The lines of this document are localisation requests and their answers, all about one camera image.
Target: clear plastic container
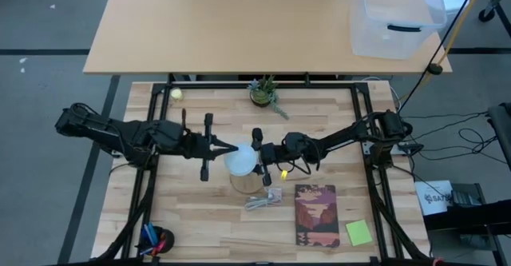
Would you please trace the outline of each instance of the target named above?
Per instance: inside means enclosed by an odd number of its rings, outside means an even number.
[[[351,3],[354,54],[407,59],[446,24],[443,0],[354,0]]]

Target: sticky note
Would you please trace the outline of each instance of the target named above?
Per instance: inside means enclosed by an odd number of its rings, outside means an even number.
[[[348,223],[346,224],[346,229],[353,246],[369,243],[373,240],[365,220]]]

